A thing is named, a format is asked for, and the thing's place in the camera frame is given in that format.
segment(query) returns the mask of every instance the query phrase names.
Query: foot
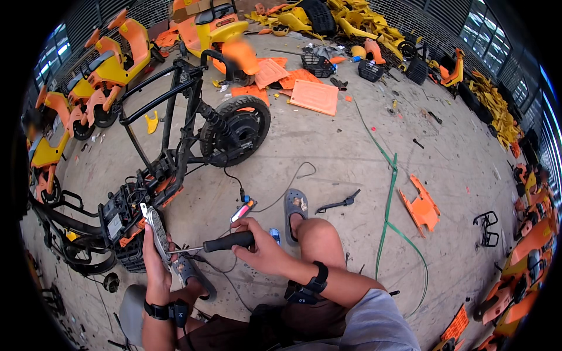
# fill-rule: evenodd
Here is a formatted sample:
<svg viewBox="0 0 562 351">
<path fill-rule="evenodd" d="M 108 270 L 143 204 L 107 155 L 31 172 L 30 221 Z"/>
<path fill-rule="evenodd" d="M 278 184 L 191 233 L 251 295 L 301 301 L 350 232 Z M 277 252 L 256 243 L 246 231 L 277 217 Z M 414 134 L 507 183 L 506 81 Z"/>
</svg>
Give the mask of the foot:
<svg viewBox="0 0 562 351">
<path fill-rule="evenodd" d="M 189 290 L 190 293 L 196 295 L 197 297 L 209 296 L 209 291 L 205 289 L 197 277 L 187 278 L 187 281 L 185 282 L 185 289 Z"/>
<path fill-rule="evenodd" d="M 289 225 L 291 226 L 291 230 L 293 231 L 293 237 L 298 240 L 298 232 L 297 228 L 301 224 L 302 221 L 305 219 L 302 217 L 300 213 L 293 213 L 289 217 Z"/>
</svg>

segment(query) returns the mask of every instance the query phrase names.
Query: screwdriver handle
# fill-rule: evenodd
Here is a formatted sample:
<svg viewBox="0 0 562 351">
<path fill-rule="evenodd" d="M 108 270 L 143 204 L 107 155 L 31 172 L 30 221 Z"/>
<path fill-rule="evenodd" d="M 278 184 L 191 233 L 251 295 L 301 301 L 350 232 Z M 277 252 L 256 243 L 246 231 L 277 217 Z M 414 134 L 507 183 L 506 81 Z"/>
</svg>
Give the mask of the screwdriver handle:
<svg viewBox="0 0 562 351">
<path fill-rule="evenodd" d="M 237 231 L 223 238 L 208 240 L 203 242 L 203 250 L 205 252 L 213 252 L 217 250 L 230 250 L 232 245 L 239 245 L 244 248 L 254 244 L 253 234 L 251 231 Z"/>
</svg>

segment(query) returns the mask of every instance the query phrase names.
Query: gray shirt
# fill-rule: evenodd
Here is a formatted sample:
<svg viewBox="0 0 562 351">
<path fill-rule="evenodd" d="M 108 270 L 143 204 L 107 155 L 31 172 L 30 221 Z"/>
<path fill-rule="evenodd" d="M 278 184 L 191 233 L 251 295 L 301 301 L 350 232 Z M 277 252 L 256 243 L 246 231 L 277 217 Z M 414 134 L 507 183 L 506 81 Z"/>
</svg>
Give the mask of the gray shirt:
<svg viewBox="0 0 562 351">
<path fill-rule="evenodd" d="M 384 290 L 371 289 L 346 315 L 346 330 L 341 338 L 301 343 L 283 350 L 420 350 L 416 336 Z"/>
</svg>

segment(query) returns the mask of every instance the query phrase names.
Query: kickstand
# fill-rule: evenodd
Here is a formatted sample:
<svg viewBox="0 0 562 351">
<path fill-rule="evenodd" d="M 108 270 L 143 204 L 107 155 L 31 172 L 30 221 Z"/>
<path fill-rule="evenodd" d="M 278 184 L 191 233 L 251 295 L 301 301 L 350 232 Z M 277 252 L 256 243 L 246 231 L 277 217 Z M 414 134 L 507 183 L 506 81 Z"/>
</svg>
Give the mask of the kickstand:
<svg viewBox="0 0 562 351">
<path fill-rule="evenodd" d="M 357 190 L 357 191 L 355 192 L 355 194 L 353 194 L 353 195 L 347 197 L 347 198 L 346 198 L 344 201 L 342 201 L 342 202 L 337 202 L 337 203 L 331 203 L 331 204 L 329 204 L 329 205 L 324 205 L 324 206 L 320 207 L 319 209 L 317 209 L 314 214 L 317 214 L 317 213 L 326 213 L 326 210 L 327 210 L 328 208 L 333 208 L 333 207 L 338 207 L 338 206 L 349 206 L 349 205 L 351 205 L 351 204 L 353 204 L 353 203 L 355 202 L 355 200 L 354 200 L 354 199 L 355 199 L 355 196 L 357 196 L 357 194 L 359 194 L 360 191 L 361 191 L 361 189 Z"/>
</svg>

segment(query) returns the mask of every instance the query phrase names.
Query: screwdriver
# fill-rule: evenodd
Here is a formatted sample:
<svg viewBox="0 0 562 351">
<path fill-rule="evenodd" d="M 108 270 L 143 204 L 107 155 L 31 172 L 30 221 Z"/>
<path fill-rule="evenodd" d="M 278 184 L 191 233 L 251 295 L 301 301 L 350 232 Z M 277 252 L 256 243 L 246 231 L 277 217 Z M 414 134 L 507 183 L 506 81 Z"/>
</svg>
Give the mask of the screwdriver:
<svg viewBox="0 0 562 351">
<path fill-rule="evenodd" d="M 189 252 L 196 250 L 204 250 L 205 252 L 213 252 L 218 250 L 230 250 L 232 245 L 239 245 L 244 248 L 249 247 L 255 243 L 251 231 L 237 231 L 236 233 L 229 234 L 223 238 L 215 240 L 208 240 L 203 242 L 203 246 L 196 248 L 189 248 L 183 250 L 169 251 L 166 254 Z"/>
</svg>

